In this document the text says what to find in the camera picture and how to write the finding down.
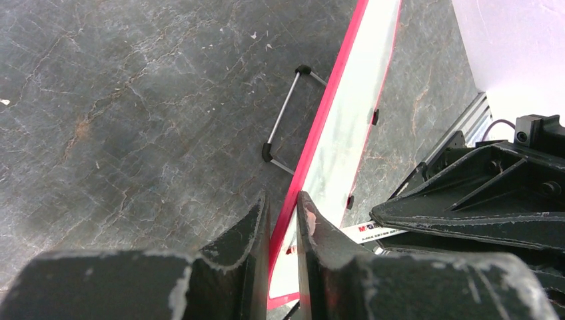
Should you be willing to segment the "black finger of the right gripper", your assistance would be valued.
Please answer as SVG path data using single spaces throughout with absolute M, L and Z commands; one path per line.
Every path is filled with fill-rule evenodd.
M 382 227 L 564 250 L 564 160 L 508 142 L 475 148 L 370 212 Z
M 516 274 L 526 269 L 537 277 L 553 305 L 564 304 L 564 253 L 553 249 L 527 249 L 425 233 L 401 233 L 375 241 L 375 253 L 444 255 L 465 260 L 482 269 L 507 267 Z

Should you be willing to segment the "white board with pink rim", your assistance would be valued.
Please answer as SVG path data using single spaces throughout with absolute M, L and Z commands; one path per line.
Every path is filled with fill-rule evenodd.
M 267 309 L 299 298 L 298 256 L 280 252 L 297 233 L 298 193 L 306 191 L 333 225 L 342 223 L 390 65 L 400 8 L 400 1 L 356 4 L 271 236 Z

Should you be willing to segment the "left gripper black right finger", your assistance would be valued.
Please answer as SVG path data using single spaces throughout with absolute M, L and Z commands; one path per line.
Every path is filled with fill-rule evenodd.
M 306 191 L 299 192 L 296 210 L 304 319 L 376 319 L 370 278 L 377 256 L 325 218 Z

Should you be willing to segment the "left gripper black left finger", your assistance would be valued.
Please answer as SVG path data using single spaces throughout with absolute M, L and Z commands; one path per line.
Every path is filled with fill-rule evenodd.
M 270 226 L 261 191 L 243 218 L 199 250 L 184 319 L 265 319 Z

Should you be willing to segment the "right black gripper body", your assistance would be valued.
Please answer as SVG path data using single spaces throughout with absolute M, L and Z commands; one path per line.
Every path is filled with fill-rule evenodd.
M 543 153 L 564 152 L 564 127 L 560 116 L 526 115 L 516 119 L 514 144 Z

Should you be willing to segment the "red capped whiteboard marker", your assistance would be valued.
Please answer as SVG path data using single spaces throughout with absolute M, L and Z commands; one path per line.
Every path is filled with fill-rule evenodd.
M 370 241 L 376 241 L 384 239 L 387 237 L 392 237 L 394 235 L 400 235 L 405 233 L 400 229 L 394 229 L 390 227 L 379 227 L 374 221 L 365 221 L 357 225 L 351 225 L 349 227 L 338 228 L 342 233 L 344 233 L 350 240 L 357 244 L 368 243 Z M 282 255 L 296 255 L 297 254 L 297 240 L 294 233 L 291 233 L 291 240 L 289 245 L 282 244 L 280 252 Z

